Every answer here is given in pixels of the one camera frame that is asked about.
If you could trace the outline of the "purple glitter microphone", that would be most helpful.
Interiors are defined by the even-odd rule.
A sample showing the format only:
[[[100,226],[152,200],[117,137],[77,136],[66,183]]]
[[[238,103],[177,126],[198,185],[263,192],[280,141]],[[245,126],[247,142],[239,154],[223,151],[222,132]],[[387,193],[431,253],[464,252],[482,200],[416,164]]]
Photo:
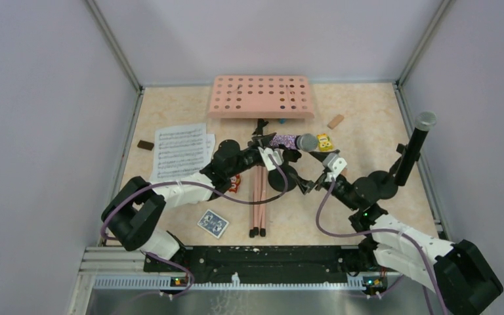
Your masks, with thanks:
[[[310,133],[303,135],[275,135],[269,142],[269,147],[284,147],[288,150],[301,150],[313,152],[319,144],[318,138]]]

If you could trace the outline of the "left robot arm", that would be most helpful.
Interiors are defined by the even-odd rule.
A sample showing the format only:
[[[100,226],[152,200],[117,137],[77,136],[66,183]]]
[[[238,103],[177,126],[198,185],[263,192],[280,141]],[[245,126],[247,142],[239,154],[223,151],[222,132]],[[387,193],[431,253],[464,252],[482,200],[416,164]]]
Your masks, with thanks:
[[[126,251],[154,255],[165,269],[176,271],[184,263],[184,253],[174,236],[158,228],[163,212],[223,196],[232,177],[272,162],[272,152],[265,148],[240,150],[237,142],[225,140],[212,160],[192,175],[161,183],[133,177],[103,211],[101,231]]]

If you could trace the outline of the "black microphone desk stand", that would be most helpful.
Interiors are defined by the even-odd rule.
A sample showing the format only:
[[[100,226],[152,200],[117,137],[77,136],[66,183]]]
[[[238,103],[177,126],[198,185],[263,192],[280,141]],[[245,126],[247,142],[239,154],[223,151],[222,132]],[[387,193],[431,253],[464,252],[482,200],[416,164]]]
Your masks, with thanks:
[[[297,190],[301,192],[293,179],[293,175],[299,175],[297,170],[290,165],[296,163],[302,158],[302,153],[298,150],[284,150],[282,152],[283,164],[276,170],[268,172],[268,184],[270,187],[279,192],[290,192]]]

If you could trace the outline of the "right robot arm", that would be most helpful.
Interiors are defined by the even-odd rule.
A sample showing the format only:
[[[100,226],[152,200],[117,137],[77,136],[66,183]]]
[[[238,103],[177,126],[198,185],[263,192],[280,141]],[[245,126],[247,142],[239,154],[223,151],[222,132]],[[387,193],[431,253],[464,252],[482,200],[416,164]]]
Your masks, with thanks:
[[[304,194],[326,189],[321,206],[334,197],[354,211],[349,221],[355,236],[365,236],[358,260],[366,270],[380,266],[400,272],[434,292],[444,312],[481,314],[503,292],[504,287],[479,248],[472,242],[453,243],[408,226],[378,205],[396,192],[380,184],[386,172],[376,171],[354,183],[339,175],[323,174],[318,182],[298,175],[292,179]]]

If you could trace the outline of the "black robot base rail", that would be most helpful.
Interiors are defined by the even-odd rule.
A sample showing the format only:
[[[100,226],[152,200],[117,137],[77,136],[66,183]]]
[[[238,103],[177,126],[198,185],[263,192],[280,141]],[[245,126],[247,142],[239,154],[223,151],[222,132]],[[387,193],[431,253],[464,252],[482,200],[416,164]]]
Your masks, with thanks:
[[[363,247],[348,245],[196,245],[182,246],[169,260],[143,251],[145,272],[161,275],[189,271],[195,284],[346,283],[351,276],[382,276],[389,269],[376,264]]]

